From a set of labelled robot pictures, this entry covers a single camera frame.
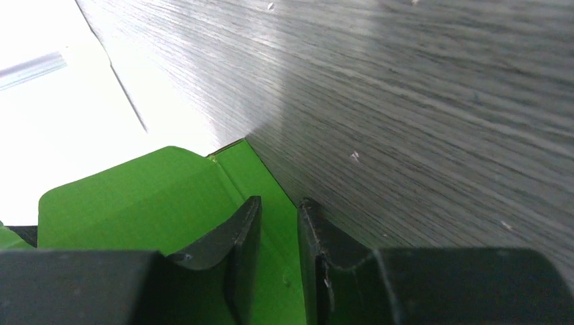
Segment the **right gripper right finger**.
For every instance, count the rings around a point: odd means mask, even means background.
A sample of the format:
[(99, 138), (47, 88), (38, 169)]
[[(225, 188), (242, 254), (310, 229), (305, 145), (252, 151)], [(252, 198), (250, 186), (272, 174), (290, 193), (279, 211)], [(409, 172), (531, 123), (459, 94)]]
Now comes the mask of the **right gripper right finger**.
[(527, 248), (370, 249), (298, 207), (308, 324), (572, 324), (573, 294)]

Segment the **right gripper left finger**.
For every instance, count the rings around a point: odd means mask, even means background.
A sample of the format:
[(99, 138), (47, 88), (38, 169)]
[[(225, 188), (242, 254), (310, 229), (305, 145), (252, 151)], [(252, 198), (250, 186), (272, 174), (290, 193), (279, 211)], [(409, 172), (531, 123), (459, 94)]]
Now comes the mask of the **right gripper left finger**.
[(249, 324), (262, 200), (170, 255), (3, 249), (2, 324)]

